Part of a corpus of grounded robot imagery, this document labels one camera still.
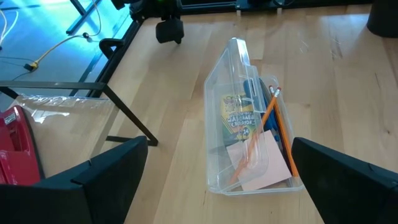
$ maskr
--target clear plastic container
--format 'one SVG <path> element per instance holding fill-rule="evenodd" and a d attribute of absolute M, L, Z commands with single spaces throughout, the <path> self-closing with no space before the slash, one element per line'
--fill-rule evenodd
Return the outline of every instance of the clear plastic container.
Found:
<path fill-rule="evenodd" d="M 266 86 L 279 86 L 275 77 L 265 77 L 262 81 Z M 271 95 L 268 93 L 266 98 L 270 99 Z M 281 96 L 278 101 L 292 142 L 293 132 Z M 259 190 L 241 188 L 242 184 L 267 172 L 269 158 L 265 139 L 260 136 L 254 141 L 254 147 L 249 146 L 252 134 L 262 129 L 261 114 L 266 111 L 265 105 L 257 68 L 250 65 L 245 41 L 229 40 L 205 81 L 207 184 L 211 192 L 244 195 L 303 189 L 299 177 Z"/>

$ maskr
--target wooden table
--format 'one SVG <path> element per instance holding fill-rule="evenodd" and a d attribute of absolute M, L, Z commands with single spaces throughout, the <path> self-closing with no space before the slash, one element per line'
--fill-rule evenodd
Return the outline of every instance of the wooden table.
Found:
<path fill-rule="evenodd" d="M 62 96 L 18 96 L 13 105 L 24 108 L 46 177 L 102 153 L 119 111 L 109 99 Z"/>
<path fill-rule="evenodd" d="M 227 41 L 275 75 L 295 135 L 398 172 L 398 40 L 366 28 L 370 6 L 183 16 L 180 45 L 145 21 L 109 85 L 159 139 L 126 223 L 322 223 L 306 190 L 227 197 L 206 189 L 203 84 Z M 136 134 L 117 117 L 112 134 Z"/>

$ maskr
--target black trash can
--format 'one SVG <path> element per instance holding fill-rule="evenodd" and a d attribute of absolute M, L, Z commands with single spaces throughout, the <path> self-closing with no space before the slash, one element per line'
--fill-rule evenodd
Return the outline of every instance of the black trash can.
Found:
<path fill-rule="evenodd" d="M 398 37 L 398 0 L 374 0 L 368 29 L 381 37 Z"/>

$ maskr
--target pencil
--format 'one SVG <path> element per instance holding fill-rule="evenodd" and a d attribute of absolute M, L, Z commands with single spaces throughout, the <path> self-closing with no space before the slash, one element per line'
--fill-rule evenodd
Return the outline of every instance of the pencil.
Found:
<path fill-rule="evenodd" d="M 274 94 L 274 88 L 272 86 L 269 86 L 269 89 L 270 89 L 271 95 L 273 95 Z M 287 158 L 289 159 L 290 168 L 292 168 L 292 175 L 294 177 L 298 177 L 299 176 L 299 172 L 297 171 L 296 165 L 294 164 L 294 160 L 293 160 L 293 157 L 292 157 L 292 148 L 291 148 L 291 146 L 289 144 L 289 137 L 288 137 L 288 135 L 286 133 L 284 120 L 282 119 L 282 115 L 281 115 L 280 110 L 279 110 L 278 102 L 276 102 L 276 104 L 274 106 L 274 109 L 275 109 L 275 113 L 276 113 L 276 119 L 278 120 L 278 123 L 279 123 L 279 132 L 280 132 L 280 135 L 282 135 L 282 141 L 283 141 L 283 143 L 285 145 L 285 150 L 286 150 L 286 153 L 287 153 Z"/>
<path fill-rule="evenodd" d="M 277 103 L 276 99 L 279 95 L 279 92 L 280 92 L 280 87 L 278 87 L 276 93 L 272 96 L 272 99 L 268 105 L 267 111 L 261 119 L 261 127 L 257 127 L 257 129 L 253 132 L 253 135 L 250 140 L 249 147 L 248 147 L 248 156 L 246 158 L 242 158 L 240 160 L 238 167 L 235 169 L 234 175 L 232 176 L 231 180 L 229 181 L 229 184 L 233 184 L 236 182 L 236 180 L 238 179 L 238 175 L 241 173 L 243 168 L 245 168 L 247 166 L 247 164 L 249 163 L 254 145 L 258 140 L 258 134 L 260 134 L 261 131 L 263 130 L 263 127 L 266 124 L 266 121 L 267 121 L 269 115 L 271 114 L 272 109 L 274 108 L 275 104 Z"/>

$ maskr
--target blue floor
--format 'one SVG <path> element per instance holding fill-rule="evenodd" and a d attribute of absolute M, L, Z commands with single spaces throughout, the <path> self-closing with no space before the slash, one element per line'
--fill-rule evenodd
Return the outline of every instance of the blue floor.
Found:
<path fill-rule="evenodd" d="M 83 6 L 91 0 L 80 0 Z M 83 82 L 94 82 L 104 67 L 107 59 L 102 55 L 98 41 L 103 38 L 121 38 L 132 20 L 129 9 L 125 7 L 117 11 L 110 0 L 102 0 L 98 4 L 102 29 L 91 42 L 84 38 L 74 38 L 50 52 L 32 73 L 23 68 L 25 63 L 37 60 L 49 48 L 67 38 L 65 31 L 79 16 L 70 1 L 65 0 L 14 0 L 4 1 L 1 9 L 5 10 L 7 27 L 17 21 L 2 43 L 0 51 L 0 80 L 24 80 L 46 82 L 78 82 L 82 75 L 87 75 Z M 4 19 L 0 16 L 0 30 L 4 27 Z M 100 27 L 96 11 L 86 18 L 76 34 L 87 32 L 97 33 Z M 17 60 L 11 57 L 26 58 Z M 68 96 L 70 90 L 35 90 L 14 89 L 26 95 L 62 95 Z M 85 96 L 87 91 L 79 91 L 78 96 Z M 8 96 L 0 95 L 0 110 L 4 111 L 12 102 Z"/>

